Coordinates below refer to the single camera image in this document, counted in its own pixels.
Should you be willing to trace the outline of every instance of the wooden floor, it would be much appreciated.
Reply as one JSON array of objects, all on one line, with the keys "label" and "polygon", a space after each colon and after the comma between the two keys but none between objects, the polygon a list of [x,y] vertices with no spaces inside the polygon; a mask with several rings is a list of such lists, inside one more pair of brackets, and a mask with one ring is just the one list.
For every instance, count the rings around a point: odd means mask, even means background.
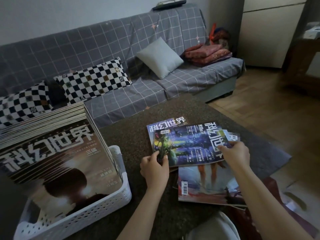
[{"label": "wooden floor", "polygon": [[[209,105],[292,155],[273,175],[285,192],[306,175],[320,182],[320,100],[283,86],[280,76],[275,70],[248,69],[237,80],[233,95]],[[314,203],[320,205],[318,186],[318,192],[309,193],[316,194]]]}]

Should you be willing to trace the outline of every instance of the coffee table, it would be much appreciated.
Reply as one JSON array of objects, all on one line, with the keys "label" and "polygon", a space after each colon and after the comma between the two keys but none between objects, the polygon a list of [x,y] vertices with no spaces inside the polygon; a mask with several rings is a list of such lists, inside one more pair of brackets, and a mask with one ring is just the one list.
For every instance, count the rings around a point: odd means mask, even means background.
[{"label": "coffee table", "polygon": [[[291,156],[266,140],[255,136],[230,118],[189,94],[154,106],[130,118],[100,129],[107,145],[118,145],[128,173],[132,192],[131,202],[80,230],[67,239],[116,239],[134,213],[146,192],[145,179],[140,175],[142,157],[152,153],[146,126],[172,117],[184,116],[190,124],[215,121],[223,129],[237,132],[250,150],[250,166],[260,178],[270,176],[286,164]],[[175,174],[171,173],[155,217],[150,239],[178,239],[209,219],[220,206],[178,202],[178,192],[172,188]]]}]

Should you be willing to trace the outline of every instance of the black and white checkered cushion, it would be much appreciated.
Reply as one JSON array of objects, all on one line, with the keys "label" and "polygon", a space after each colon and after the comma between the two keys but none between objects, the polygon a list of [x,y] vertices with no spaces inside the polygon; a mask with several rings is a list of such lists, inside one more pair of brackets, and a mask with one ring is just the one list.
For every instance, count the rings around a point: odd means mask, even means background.
[{"label": "black and white checkered cushion", "polygon": [[0,97],[0,128],[52,111],[44,81],[21,92]]},{"label": "black and white checkered cushion", "polygon": [[69,104],[101,96],[106,92],[130,86],[120,58],[93,67],[54,77],[64,89]]}]

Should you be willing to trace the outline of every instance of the sofa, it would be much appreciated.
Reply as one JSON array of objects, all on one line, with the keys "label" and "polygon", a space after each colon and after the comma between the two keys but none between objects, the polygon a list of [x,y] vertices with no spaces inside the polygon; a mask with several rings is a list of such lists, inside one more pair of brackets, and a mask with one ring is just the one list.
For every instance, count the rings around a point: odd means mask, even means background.
[{"label": "sofa", "polygon": [[187,62],[160,80],[137,52],[162,39],[178,55],[207,42],[201,10],[188,3],[182,7],[151,11],[109,20],[0,47],[0,96],[19,92],[46,80],[54,108],[66,105],[54,76],[78,71],[120,57],[132,85],[85,102],[98,128],[130,117],[144,109],[192,93],[204,102],[235,88],[245,71],[244,61],[230,58],[206,67]]}]

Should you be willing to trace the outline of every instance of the hand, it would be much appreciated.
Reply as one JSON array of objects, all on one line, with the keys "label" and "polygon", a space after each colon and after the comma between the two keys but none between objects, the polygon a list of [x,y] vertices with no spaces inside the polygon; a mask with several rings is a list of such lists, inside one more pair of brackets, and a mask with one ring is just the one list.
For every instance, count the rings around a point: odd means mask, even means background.
[{"label": "hand", "polygon": [[233,171],[239,168],[250,168],[250,153],[248,147],[241,141],[229,141],[232,148],[219,145],[218,149],[223,153],[223,157]]},{"label": "hand", "polygon": [[160,196],[163,194],[169,179],[168,156],[163,157],[162,166],[157,162],[159,151],[151,156],[143,157],[140,163],[141,175],[146,179],[149,191],[153,191]]}]

